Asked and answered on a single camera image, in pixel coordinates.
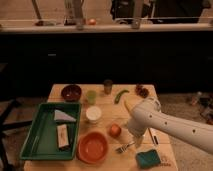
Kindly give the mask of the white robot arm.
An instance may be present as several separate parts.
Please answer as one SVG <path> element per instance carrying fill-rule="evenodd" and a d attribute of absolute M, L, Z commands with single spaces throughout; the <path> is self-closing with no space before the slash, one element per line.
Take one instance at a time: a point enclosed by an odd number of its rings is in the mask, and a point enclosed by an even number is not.
<path fill-rule="evenodd" d="M 127 129 L 133 136 L 141 138 L 148 128 L 154 128 L 213 154 L 213 126 L 162 113 L 159 100 L 153 97 L 124 104 L 130 114 Z"/>

